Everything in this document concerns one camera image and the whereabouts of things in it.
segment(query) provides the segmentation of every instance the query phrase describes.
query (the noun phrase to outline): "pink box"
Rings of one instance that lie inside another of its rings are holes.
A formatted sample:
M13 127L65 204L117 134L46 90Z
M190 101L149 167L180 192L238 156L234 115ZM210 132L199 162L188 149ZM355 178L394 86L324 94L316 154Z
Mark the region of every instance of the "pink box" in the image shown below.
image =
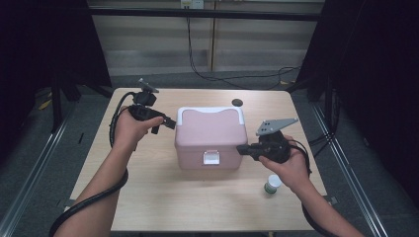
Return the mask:
M247 133L240 108L179 109L175 147L181 169L237 169L241 144L247 144Z

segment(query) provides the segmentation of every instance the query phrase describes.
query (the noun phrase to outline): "box latch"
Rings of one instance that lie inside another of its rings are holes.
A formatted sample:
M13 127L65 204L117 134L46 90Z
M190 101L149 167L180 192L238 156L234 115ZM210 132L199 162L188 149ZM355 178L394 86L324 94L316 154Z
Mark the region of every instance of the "box latch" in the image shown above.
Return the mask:
M204 152L204 165L219 165L219 152L217 150Z

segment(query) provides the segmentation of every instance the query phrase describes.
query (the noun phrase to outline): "forearm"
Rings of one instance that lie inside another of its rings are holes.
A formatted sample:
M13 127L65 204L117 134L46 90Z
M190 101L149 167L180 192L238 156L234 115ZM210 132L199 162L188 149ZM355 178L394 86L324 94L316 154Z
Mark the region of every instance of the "forearm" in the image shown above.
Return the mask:
M126 171L130 154L129 149L114 147L75 204L119 182ZM74 214L60 226L55 236L109 235L119 193L115 192Z
M294 192L311 218L325 230L337 236L363 236L324 199L311 182Z

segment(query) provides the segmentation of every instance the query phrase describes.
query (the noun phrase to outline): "table top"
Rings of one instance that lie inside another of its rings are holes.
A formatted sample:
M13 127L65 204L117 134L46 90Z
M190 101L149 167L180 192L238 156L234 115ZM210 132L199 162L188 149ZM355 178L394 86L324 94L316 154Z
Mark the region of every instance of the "table top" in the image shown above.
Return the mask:
M71 198L77 198L111 150L109 124L121 97L138 89L120 88L112 97L81 170ZM241 107L249 143L264 119L297 118L287 92L244 90L160 89L154 110L176 119L181 107ZM131 97L124 105L131 104ZM282 129L307 149L311 182L326 195L308 142L298 121ZM113 231L280 231L310 230L299 199L281 185L268 195L264 185L273 174L250 156L237 170L181 170L174 146L175 131L161 126L159 133L139 141L128 164L129 180L122 188Z

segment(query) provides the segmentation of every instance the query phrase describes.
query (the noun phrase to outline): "hand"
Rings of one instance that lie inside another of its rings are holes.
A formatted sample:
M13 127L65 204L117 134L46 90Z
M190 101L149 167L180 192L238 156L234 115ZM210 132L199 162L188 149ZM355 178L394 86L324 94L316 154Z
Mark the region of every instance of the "hand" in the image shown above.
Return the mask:
M291 141L293 140L291 136L284 135L284 137L291 145L296 145L295 142ZM259 161L266 168L275 172L280 177L281 181L294 193L298 188L301 188L307 184L307 182L310 182L304 156L297 149L291 149L290 159L283 164L272 161L264 156L259 157Z
M121 107L121 114L118 118L115 130L116 146L128 146L134 150L138 141L148 133L148 130L163 123L163 117L156 117L145 121L139 121L132 117L126 107Z

